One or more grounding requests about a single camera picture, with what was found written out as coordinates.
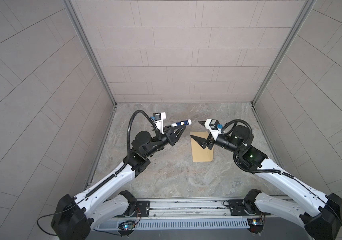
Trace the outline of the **yellow paper envelope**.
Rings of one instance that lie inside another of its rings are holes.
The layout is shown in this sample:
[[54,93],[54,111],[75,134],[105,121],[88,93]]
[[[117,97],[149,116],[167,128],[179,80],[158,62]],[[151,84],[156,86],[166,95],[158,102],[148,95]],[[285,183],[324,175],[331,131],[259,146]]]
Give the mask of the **yellow paper envelope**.
[[[208,137],[208,132],[191,132],[190,136],[197,136],[204,140]],[[209,150],[208,147],[203,149],[193,138],[191,138],[191,149],[192,149],[192,161],[197,162],[212,162],[213,160],[213,149]]]

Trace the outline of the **left green circuit board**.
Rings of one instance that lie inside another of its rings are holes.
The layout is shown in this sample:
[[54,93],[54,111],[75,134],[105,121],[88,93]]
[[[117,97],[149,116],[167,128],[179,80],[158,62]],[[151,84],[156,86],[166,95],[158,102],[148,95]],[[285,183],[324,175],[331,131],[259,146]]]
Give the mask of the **left green circuit board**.
[[121,231],[132,231],[136,227],[136,222],[125,221],[119,224],[118,229]]

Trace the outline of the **right green circuit board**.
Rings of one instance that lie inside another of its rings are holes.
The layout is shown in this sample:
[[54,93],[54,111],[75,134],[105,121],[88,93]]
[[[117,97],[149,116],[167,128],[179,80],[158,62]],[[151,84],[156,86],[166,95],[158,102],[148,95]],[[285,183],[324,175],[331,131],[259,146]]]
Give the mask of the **right green circuit board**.
[[249,225],[249,231],[253,234],[260,234],[264,228],[264,222],[262,219],[247,219]]

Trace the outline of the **blue white glue stick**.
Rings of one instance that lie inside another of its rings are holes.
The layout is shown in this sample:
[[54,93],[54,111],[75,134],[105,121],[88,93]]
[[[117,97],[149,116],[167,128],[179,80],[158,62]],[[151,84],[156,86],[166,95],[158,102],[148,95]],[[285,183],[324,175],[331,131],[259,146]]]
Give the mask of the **blue white glue stick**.
[[189,126],[191,124],[192,124],[191,119],[188,119],[188,120],[172,123],[171,126],[172,127],[176,127],[176,126]]

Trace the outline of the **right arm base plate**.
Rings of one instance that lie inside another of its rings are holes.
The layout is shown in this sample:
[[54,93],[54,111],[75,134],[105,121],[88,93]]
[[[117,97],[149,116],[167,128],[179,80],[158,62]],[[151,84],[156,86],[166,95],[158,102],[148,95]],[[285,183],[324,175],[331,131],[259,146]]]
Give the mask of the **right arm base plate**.
[[246,200],[228,200],[228,207],[232,216],[261,216],[262,212],[252,201]]

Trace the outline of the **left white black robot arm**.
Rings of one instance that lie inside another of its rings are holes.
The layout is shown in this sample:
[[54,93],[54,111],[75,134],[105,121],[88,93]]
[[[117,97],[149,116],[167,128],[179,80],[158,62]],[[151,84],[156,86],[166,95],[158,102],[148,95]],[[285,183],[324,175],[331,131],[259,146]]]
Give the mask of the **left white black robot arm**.
[[178,142],[185,126],[166,126],[156,130],[152,137],[147,131],[139,132],[130,144],[128,155],[110,174],[87,190],[75,195],[64,195],[57,204],[51,227],[61,240],[84,240],[92,228],[104,220],[118,215],[131,215],[136,198],[128,191],[110,197],[122,186],[132,181],[150,164],[149,158],[166,145]]

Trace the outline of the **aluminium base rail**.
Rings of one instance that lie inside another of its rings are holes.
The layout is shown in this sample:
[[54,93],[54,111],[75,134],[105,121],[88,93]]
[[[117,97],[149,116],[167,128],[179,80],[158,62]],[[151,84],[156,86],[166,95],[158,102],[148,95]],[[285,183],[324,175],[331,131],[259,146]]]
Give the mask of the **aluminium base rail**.
[[244,197],[153,198],[138,201],[151,202],[149,216],[145,217],[151,219],[250,219],[271,215],[271,212],[262,212],[261,216],[232,216],[228,200],[244,200]]

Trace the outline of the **green circuit board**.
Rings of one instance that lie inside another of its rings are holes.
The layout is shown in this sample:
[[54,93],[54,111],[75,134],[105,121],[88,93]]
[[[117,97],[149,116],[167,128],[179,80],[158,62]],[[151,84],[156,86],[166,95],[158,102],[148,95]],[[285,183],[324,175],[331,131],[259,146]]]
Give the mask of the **green circuit board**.
[[253,234],[260,234],[264,228],[264,222],[262,219],[247,219],[249,225],[249,231]]
[[125,221],[119,224],[118,229],[121,231],[132,231],[136,227],[136,222]]

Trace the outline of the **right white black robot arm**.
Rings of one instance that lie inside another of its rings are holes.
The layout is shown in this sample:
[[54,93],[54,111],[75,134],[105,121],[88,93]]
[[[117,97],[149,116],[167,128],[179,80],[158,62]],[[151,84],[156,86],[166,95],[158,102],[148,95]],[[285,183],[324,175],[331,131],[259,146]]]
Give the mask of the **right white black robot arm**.
[[342,198],[325,194],[290,174],[252,145],[249,123],[241,119],[221,125],[207,119],[200,125],[209,130],[206,139],[192,138],[203,148],[217,145],[233,153],[234,163],[244,172],[257,175],[289,196],[288,202],[252,189],[243,200],[248,215],[272,214],[304,228],[315,240],[334,240],[342,232]]

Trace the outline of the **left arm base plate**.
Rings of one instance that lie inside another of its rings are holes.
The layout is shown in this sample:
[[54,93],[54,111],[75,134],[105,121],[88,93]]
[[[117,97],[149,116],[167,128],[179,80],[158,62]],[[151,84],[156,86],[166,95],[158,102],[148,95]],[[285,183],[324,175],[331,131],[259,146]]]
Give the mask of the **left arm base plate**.
[[150,212],[150,201],[135,201],[129,204],[128,217],[141,214],[142,217],[148,217]]

